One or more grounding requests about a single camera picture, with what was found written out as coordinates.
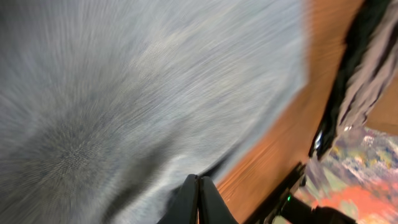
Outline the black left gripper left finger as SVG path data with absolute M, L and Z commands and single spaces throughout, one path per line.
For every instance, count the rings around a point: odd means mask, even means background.
M 196 224 L 198 194 L 198 176 L 190 174 L 180 187 L 173 204 L 158 224 Z

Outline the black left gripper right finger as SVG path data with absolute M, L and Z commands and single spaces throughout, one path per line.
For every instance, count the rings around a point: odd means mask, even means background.
M 199 224 L 238 224 L 209 177 L 199 180 Z

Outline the light blue denim jeans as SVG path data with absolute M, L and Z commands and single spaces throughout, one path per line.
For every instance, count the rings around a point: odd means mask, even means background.
M 305 85 L 298 0 L 1 2 L 1 222 L 156 223 Z

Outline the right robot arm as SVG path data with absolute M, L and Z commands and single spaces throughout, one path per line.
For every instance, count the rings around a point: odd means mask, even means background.
M 281 206 L 279 216 L 291 224 L 357 224 L 356 220 L 334 208 L 312 208 L 292 194 Z

